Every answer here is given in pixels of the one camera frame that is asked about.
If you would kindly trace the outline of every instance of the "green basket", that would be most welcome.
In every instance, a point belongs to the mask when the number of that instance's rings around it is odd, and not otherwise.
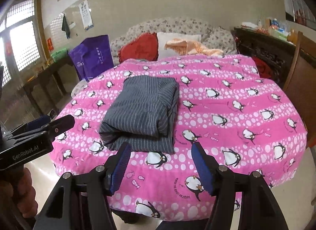
[[[52,53],[51,57],[53,58],[54,62],[57,62],[61,58],[65,57],[67,55],[67,52],[68,52],[67,49],[61,49],[57,52]]]

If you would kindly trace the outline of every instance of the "metal screw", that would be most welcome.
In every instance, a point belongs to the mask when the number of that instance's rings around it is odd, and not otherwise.
[[[224,166],[224,165],[220,165],[220,166],[218,167],[218,169],[219,169],[220,171],[222,171],[222,172],[227,171],[227,167]]]
[[[95,168],[95,170],[97,171],[97,172],[101,172],[101,171],[103,171],[104,170],[104,166],[97,166],[96,168]]]
[[[260,172],[258,172],[258,171],[252,172],[252,175],[253,175],[254,177],[260,177],[260,176],[261,176]]]
[[[71,176],[71,173],[69,173],[69,172],[66,172],[66,173],[63,174],[63,178],[64,178],[64,179],[67,179],[67,178],[69,178],[70,176]]]

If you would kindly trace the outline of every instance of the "pink bedspread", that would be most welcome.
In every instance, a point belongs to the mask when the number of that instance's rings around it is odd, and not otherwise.
[[[293,178],[306,146],[306,130],[293,104],[271,80],[260,79],[250,57],[205,55],[158,62],[127,60],[90,81],[60,113],[75,127],[53,142],[51,159],[62,175],[87,173],[115,154],[97,133],[126,77],[174,77],[180,84],[174,154],[132,152],[115,209],[167,221],[208,218],[214,203],[199,181],[191,145],[235,172],[260,171],[270,186]],[[241,204],[236,195],[235,208]]]

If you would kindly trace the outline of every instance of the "purple tote bag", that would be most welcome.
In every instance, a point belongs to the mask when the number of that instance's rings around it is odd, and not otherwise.
[[[114,66],[108,35],[86,38],[68,54],[80,80],[89,81]]]

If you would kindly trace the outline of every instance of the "striped fabric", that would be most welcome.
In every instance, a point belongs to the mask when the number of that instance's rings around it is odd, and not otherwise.
[[[179,84],[172,77],[127,78],[100,125],[103,144],[118,150],[125,141],[133,151],[174,153],[173,122],[178,99]]]

